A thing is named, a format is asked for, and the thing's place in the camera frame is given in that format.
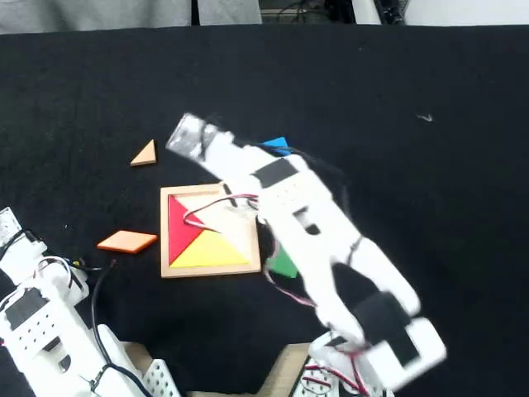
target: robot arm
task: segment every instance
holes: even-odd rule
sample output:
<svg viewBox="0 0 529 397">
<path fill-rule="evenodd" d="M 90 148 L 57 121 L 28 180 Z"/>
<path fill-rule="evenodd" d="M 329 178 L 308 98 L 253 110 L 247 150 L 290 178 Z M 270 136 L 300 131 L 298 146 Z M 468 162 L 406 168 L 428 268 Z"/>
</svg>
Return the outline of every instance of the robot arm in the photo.
<svg viewBox="0 0 529 397">
<path fill-rule="evenodd" d="M 0 303 L 0 337 L 35 395 L 145 396 L 122 373 L 108 369 L 100 375 L 107 363 L 75 308 L 88 297 L 86 274 L 64 258 L 44 256 L 46 244 L 22 231 L 10 208 L 0 211 L 0 247 L 0 269 L 17 286 Z M 110 328 L 98 330 L 112 364 L 132 373 L 149 396 L 179 397 L 163 360 L 153 360 L 142 374 Z"/>
<path fill-rule="evenodd" d="M 200 164 L 232 193 L 259 196 L 259 218 L 298 268 L 322 324 L 353 351 L 364 349 L 358 362 L 366 380 L 396 390 L 445 358 L 435 328 L 425 318 L 413 318 L 420 302 L 411 285 L 361 236 L 301 156 L 277 158 L 257 146 L 239 147 L 233 134 L 191 114 L 183 116 L 167 148 Z M 379 289 L 353 312 L 336 292 L 337 262 Z M 323 341 L 315 341 L 311 351 L 319 361 L 336 363 Z"/>
</svg>

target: wooden frame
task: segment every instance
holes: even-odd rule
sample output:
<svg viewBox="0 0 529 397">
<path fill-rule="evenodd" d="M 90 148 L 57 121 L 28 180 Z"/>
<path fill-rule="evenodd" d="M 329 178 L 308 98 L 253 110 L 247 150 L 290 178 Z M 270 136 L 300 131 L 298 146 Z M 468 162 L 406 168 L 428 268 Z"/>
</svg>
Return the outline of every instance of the wooden frame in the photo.
<svg viewBox="0 0 529 397">
<path fill-rule="evenodd" d="M 242 222 L 246 226 L 241 227 L 240 231 L 235 231 L 236 233 L 239 233 L 239 237 L 241 239 L 247 240 L 248 244 L 250 245 L 250 264 L 197 266 L 188 268 L 169 267 L 169 196 L 174 195 L 179 198 L 188 199 L 192 197 L 204 199 L 205 197 L 210 196 L 211 200 L 213 200 L 217 197 L 223 196 L 224 194 L 225 193 L 221 184 L 201 184 L 196 186 L 179 186 L 160 189 L 160 274 L 162 278 L 195 277 L 201 275 L 230 275 L 236 273 L 255 273 L 260 271 L 261 263 L 255 218 L 253 218 L 253 220 L 243 219 Z"/>
</svg>

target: puzzle piece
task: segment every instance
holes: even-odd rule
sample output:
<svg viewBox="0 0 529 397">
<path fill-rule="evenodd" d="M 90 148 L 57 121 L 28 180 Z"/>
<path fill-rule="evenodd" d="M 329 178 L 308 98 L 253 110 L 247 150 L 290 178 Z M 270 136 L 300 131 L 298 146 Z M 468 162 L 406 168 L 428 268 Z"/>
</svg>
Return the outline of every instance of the puzzle piece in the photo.
<svg viewBox="0 0 529 397">
<path fill-rule="evenodd" d="M 151 139 L 150 142 L 144 147 L 140 153 L 131 161 L 131 165 L 145 165 L 145 164 L 154 164 L 156 162 L 156 149 L 155 149 L 155 140 Z"/>
<path fill-rule="evenodd" d="M 158 240 L 155 234 L 128 232 L 120 230 L 98 244 L 100 250 L 127 252 L 136 254 Z"/>
</svg>

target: wire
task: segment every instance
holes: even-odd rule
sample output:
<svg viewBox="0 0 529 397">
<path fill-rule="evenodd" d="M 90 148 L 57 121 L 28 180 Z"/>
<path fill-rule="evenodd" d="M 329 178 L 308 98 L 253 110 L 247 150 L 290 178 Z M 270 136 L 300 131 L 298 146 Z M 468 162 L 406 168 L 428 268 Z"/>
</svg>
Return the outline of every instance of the wire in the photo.
<svg viewBox="0 0 529 397">
<path fill-rule="evenodd" d="M 6 307 L 7 303 L 9 302 L 9 299 L 12 298 L 13 295 L 17 293 L 17 291 L 18 289 L 15 289 L 0 301 L 0 312 L 3 311 L 3 308 Z"/>
<path fill-rule="evenodd" d="M 337 377 L 339 380 L 344 382 L 346 385 L 348 385 L 351 389 L 356 390 L 360 393 L 360 395 L 363 395 L 365 397 L 369 397 L 369 392 L 365 388 L 364 385 L 357 385 L 352 379 L 349 378 L 349 376 L 346 376 L 342 374 L 340 371 L 335 370 L 334 368 L 330 368 L 329 366 L 318 366 L 318 365 L 312 365 L 312 366 L 305 366 L 305 370 L 319 370 L 319 371 L 325 371 L 330 374 L 333 374 L 335 377 Z"/>
<path fill-rule="evenodd" d="M 267 281 L 269 281 L 269 283 L 271 283 L 279 292 L 289 296 L 290 298 L 294 299 L 299 304 L 302 304 L 303 306 L 309 306 L 311 308 L 316 308 L 316 304 L 312 300 L 299 296 L 295 294 L 294 292 L 290 292 L 289 290 L 283 287 L 280 287 L 274 281 L 274 279 L 272 278 L 272 275 L 270 274 L 269 267 L 270 267 L 270 263 L 277 257 L 278 254 L 279 254 L 279 243 L 277 240 L 274 240 L 274 252 L 270 256 L 270 258 L 267 259 L 266 264 L 263 268 L 264 277 L 266 277 Z"/>
<path fill-rule="evenodd" d="M 333 374 L 334 376 L 336 376 L 337 378 L 339 378 L 340 380 L 342 380 L 344 383 L 346 383 L 350 388 L 358 391 L 361 395 L 364 395 L 366 397 L 369 397 L 369 392 L 368 390 L 365 388 L 365 385 L 364 383 L 362 382 L 362 379 L 360 377 L 360 373 L 358 372 L 358 369 L 356 368 L 356 363 L 355 363 L 355 360 L 356 360 L 356 357 L 358 357 L 359 355 L 363 354 L 364 353 L 364 349 L 360 349 L 356 352 L 344 352 L 342 350 L 338 350 L 336 349 L 337 352 L 340 352 L 346 356 L 348 356 L 350 358 L 350 362 L 351 362 L 351 365 L 353 366 L 353 374 L 355 376 L 355 382 L 353 382 L 348 376 L 344 375 L 343 373 L 341 373 L 340 371 L 334 369 L 334 368 L 330 368 L 328 366 L 319 366 L 319 365 L 310 365 L 310 366 L 305 366 L 305 370 L 324 370 L 324 371 L 327 371 L 331 374 Z"/>
<path fill-rule="evenodd" d="M 195 213 L 197 213 L 199 211 L 202 211 L 203 209 L 211 207 L 214 204 L 220 203 L 221 201 L 224 201 L 224 200 L 249 199 L 249 200 L 256 201 L 257 197 L 258 196 L 255 195 L 255 194 L 228 194 L 227 196 L 222 196 L 222 197 L 217 198 L 217 199 L 211 201 L 210 203 L 207 203 L 207 204 L 205 204 L 205 205 L 203 205 L 203 206 L 201 206 L 199 208 L 195 208 L 195 209 L 191 209 L 191 210 L 186 211 L 186 213 L 183 215 L 183 222 L 185 224 L 187 224 L 187 225 L 190 225 L 190 226 L 200 227 L 201 229 L 210 230 L 212 232 L 220 233 L 217 229 L 215 229 L 213 227 L 209 227 L 209 226 L 205 225 L 202 222 L 190 221 L 188 219 L 188 217 L 190 217 L 191 215 L 193 215 L 193 214 L 195 214 Z"/>
<path fill-rule="evenodd" d="M 272 276 L 270 275 L 270 272 L 269 270 L 265 267 L 264 270 L 263 270 L 263 273 L 264 273 L 264 277 L 266 277 L 266 279 L 279 291 L 279 292 L 282 292 L 283 294 L 289 296 L 290 298 L 294 299 L 296 302 L 298 302 L 299 304 L 302 304 L 303 306 L 309 306 L 311 308 L 316 308 L 316 304 L 314 302 L 312 302 L 310 299 L 307 299 L 307 298 L 303 298 L 299 295 L 296 295 L 295 293 L 293 292 L 290 292 L 289 290 L 283 288 L 283 287 L 280 287 L 275 281 L 274 279 L 272 279 Z"/>
<path fill-rule="evenodd" d="M 98 282 L 96 283 L 96 286 L 93 289 L 92 299 L 91 299 L 91 302 L 90 302 L 90 311 L 91 311 L 91 314 L 92 314 L 93 335 L 95 337 L 95 340 L 96 340 L 96 343 L 97 343 L 97 345 L 99 347 L 99 350 L 101 351 L 103 359 L 106 362 L 106 364 L 103 366 L 103 368 L 99 371 L 99 374 L 96 377 L 96 379 L 92 380 L 90 382 L 91 391 L 95 392 L 95 390 L 99 386 L 99 382 L 101 381 L 102 376 L 105 374 L 105 372 L 107 371 L 108 368 L 112 368 L 113 370 L 115 370 L 117 372 L 120 372 L 121 374 L 123 374 L 124 376 L 126 376 L 127 378 L 132 380 L 134 382 L 134 384 L 138 387 L 138 389 L 140 389 L 141 393 L 143 393 L 143 395 L 145 397 L 152 397 L 151 394 L 149 393 L 149 391 L 143 386 L 143 384 L 141 383 L 141 380 L 139 380 L 136 375 L 134 375 L 132 372 L 130 372 L 126 368 L 123 368 L 122 366 L 118 366 L 118 365 L 116 365 L 116 364 L 114 364 L 112 362 L 110 356 L 108 355 L 108 351 L 105 348 L 105 345 L 103 345 L 103 343 L 102 343 L 101 335 L 99 335 L 98 323 L 96 321 L 96 307 L 97 307 L 99 291 L 101 290 L 101 286 L 102 286 L 103 281 L 108 276 L 108 274 L 110 273 L 110 271 L 112 270 L 112 268 L 114 267 L 115 264 L 116 264 L 116 261 L 112 260 L 110 262 L 110 266 L 107 269 L 105 269 L 101 273 L 101 275 L 99 276 Z"/>
<path fill-rule="evenodd" d="M 91 385 L 92 385 L 92 387 L 91 387 L 91 391 L 92 392 L 95 392 L 95 390 L 99 386 L 99 383 L 101 381 L 102 376 L 105 375 L 105 372 L 107 372 L 108 368 L 112 368 L 113 370 L 121 373 L 122 375 L 124 375 L 127 378 L 129 378 L 130 380 L 132 380 L 134 382 L 134 384 L 137 386 L 137 388 L 140 389 L 141 393 L 143 393 L 143 395 L 145 397 L 152 397 L 152 395 L 149 393 L 149 391 L 146 389 L 146 387 L 143 386 L 143 384 L 141 383 L 141 380 L 139 380 L 136 375 L 134 375 L 132 372 L 130 372 L 126 368 L 123 368 L 122 366 L 117 366 L 116 364 L 113 364 L 111 362 L 105 364 L 103 366 L 103 368 L 101 369 L 101 371 L 99 372 L 98 376 L 96 377 L 96 380 L 93 380 L 92 382 L 90 382 Z"/>
<path fill-rule="evenodd" d="M 44 261 L 52 261 L 52 262 L 51 263 L 46 263 L 45 266 L 41 267 L 41 263 L 44 262 Z M 35 278 L 36 275 L 39 272 L 41 272 L 41 270 L 44 270 L 49 265 L 53 265 L 54 263 L 57 263 L 57 262 L 59 262 L 64 267 L 64 269 L 66 270 L 66 273 L 68 273 L 68 288 L 72 288 L 72 281 L 73 281 L 72 270 L 70 269 L 69 264 L 66 261 L 66 259 L 65 258 L 61 258 L 60 256 L 44 256 L 39 261 L 39 263 L 36 265 L 36 269 L 33 272 L 33 278 Z"/>
<path fill-rule="evenodd" d="M 325 382 L 324 380 L 319 380 L 318 378 L 313 378 L 311 376 L 304 376 L 303 378 L 301 378 L 302 380 L 307 380 L 309 382 L 314 382 L 314 383 L 318 383 L 319 385 L 322 385 L 322 386 L 327 386 L 327 387 L 331 387 L 331 384 L 328 383 L 328 382 Z"/>
<path fill-rule="evenodd" d="M 69 265 L 77 270 L 82 271 L 101 271 L 102 267 L 89 267 L 86 266 L 86 262 L 83 258 L 78 258 L 76 261 L 67 260 L 69 262 Z"/>
<path fill-rule="evenodd" d="M 283 8 L 280 12 L 278 12 L 277 16 L 275 17 L 275 20 L 279 22 L 279 19 L 281 18 L 281 14 L 283 14 L 285 11 L 287 11 L 289 8 L 298 6 L 301 1 L 297 0 L 296 2 L 293 2 L 289 4 L 287 7 Z"/>
<path fill-rule="evenodd" d="M 96 306 L 97 306 L 96 303 L 98 301 L 99 291 L 101 290 L 102 283 L 107 277 L 108 273 L 110 273 L 110 270 L 112 270 L 112 267 L 114 267 L 115 264 L 116 264 L 116 261 L 110 262 L 110 266 L 107 269 L 105 269 L 105 271 L 101 273 L 101 275 L 99 276 L 98 282 L 96 283 L 96 286 L 93 289 L 92 299 L 90 302 L 90 313 L 92 314 L 93 336 L 95 337 L 96 343 L 98 344 L 102 357 L 107 364 L 112 363 L 112 360 L 110 359 L 110 356 L 108 355 L 107 349 L 102 344 L 101 336 L 99 335 L 98 323 L 96 321 Z"/>
</svg>

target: orange triangle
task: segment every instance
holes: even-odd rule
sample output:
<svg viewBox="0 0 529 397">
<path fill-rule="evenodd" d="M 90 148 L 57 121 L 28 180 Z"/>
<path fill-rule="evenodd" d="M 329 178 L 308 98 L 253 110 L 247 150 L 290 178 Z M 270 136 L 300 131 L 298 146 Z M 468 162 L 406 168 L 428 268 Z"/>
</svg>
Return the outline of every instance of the orange triangle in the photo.
<svg viewBox="0 0 529 397">
<path fill-rule="evenodd" d="M 204 230 L 171 267 L 247 265 L 246 259 L 220 233 Z"/>
<path fill-rule="evenodd" d="M 156 162 L 156 150 L 155 140 L 151 139 L 150 142 L 144 147 L 140 153 L 131 161 L 132 166 L 153 164 Z"/>
</svg>

